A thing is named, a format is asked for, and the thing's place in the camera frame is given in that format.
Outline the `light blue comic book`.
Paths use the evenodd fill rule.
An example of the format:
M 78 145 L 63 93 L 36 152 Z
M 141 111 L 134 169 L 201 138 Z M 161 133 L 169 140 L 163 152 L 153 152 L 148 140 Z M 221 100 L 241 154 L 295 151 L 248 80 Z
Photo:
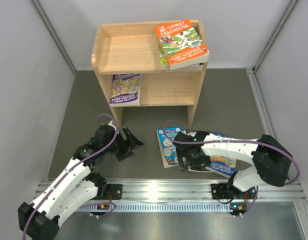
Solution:
M 166 128 L 165 130 L 163 128 L 159 128 L 156 130 L 159 149 L 164 168 L 171 168 L 178 166 L 176 147 L 174 146 L 173 142 L 170 139 L 174 140 L 174 138 L 179 132 L 185 133 L 181 126 Z

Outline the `dark tale of cities book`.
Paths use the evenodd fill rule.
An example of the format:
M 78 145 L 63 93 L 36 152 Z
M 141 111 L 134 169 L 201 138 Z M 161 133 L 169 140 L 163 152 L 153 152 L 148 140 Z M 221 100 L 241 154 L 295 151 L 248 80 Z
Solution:
M 197 133 L 196 131 L 193 131 L 193 130 L 188 130 L 186 129 L 185 130 L 186 134 L 189 135 L 189 136 L 192 136 L 194 137 L 195 134 Z M 211 173 L 212 171 L 210 169 L 208 169 L 206 166 L 187 166 L 187 170 L 189 172 L 195 172 L 195 173 Z

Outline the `blue 91-storey treehouse book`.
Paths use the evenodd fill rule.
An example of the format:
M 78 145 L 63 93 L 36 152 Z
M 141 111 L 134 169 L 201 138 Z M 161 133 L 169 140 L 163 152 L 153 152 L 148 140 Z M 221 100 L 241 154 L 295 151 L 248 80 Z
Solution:
M 212 155 L 209 159 L 210 165 L 205 167 L 208 171 L 214 172 L 228 179 L 236 171 L 237 160 L 235 158 Z

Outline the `purple 52-storey treehouse book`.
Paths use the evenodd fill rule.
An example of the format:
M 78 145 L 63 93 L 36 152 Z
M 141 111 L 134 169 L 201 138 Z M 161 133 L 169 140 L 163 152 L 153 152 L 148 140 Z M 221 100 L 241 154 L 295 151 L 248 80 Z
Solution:
M 141 105 L 141 74 L 114 74 L 109 105 L 111 107 L 139 107 Z

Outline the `green coin cover book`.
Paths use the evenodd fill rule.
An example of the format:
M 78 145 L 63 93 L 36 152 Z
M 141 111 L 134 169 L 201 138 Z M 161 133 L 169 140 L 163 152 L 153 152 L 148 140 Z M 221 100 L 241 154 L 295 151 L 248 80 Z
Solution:
M 177 72 L 177 71 L 201 71 L 203 69 L 203 65 L 204 63 L 198 63 L 198 64 L 193 64 L 193 65 L 189 65 L 189 66 L 185 66 L 185 67 L 181 67 L 181 68 L 177 68 L 177 69 L 170 69 L 167 63 L 161 64 L 160 68 L 162 71 L 166 71 L 166 72 Z

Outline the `green 65-storey treehouse book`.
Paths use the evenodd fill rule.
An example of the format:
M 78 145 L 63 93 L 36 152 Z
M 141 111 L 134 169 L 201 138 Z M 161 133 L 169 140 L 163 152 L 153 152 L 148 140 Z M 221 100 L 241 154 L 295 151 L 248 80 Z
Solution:
M 160 68 L 161 70 L 163 71 L 166 71 L 166 70 L 169 70 L 169 65 L 168 65 L 168 62 L 167 62 L 167 59 L 163 53 L 163 50 L 161 48 L 161 45 L 159 44 L 158 45 L 158 49 L 159 49 L 159 59 L 160 59 Z

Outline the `orange 78-storey treehouse book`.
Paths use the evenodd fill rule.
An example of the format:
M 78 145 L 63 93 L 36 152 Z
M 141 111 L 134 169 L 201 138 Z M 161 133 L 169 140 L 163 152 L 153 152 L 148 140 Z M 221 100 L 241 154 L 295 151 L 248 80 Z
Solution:
M 189 19 L 157 25 L 154 30 L 170 70 L 208 62 L 209 49 Z

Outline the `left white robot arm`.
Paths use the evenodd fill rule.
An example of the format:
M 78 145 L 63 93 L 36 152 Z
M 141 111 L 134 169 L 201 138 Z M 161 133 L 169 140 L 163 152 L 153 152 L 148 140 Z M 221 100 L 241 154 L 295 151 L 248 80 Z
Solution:
M 94 169 L 106 155 L 121 161 L 133 155 L 133 149 L 144 143 L 128 128 L 125 137 L 112 122 L 101 124 L 88 143 L 77 148 L 65 169 L 31 203 L 22 203 L 17 210 L 23 237 L 52 240 L 66 220 L 87 201 L 107 194 L 107 180 Z

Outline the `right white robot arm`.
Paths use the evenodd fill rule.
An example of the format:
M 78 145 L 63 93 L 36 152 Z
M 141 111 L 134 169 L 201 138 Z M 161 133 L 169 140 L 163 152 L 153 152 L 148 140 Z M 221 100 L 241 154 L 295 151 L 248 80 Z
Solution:
M 286 185 L 293 156 L 271 135 L 259 139 L 236 139 L 198 131 L 194 136 L 179 132 L 173 140 L 179 166 L 209 167 L 212 157 L 235 159 L 250 166 L 236 170 L 224 186 L 213 187 L 213 198 L 235 200 L 257 186 Z

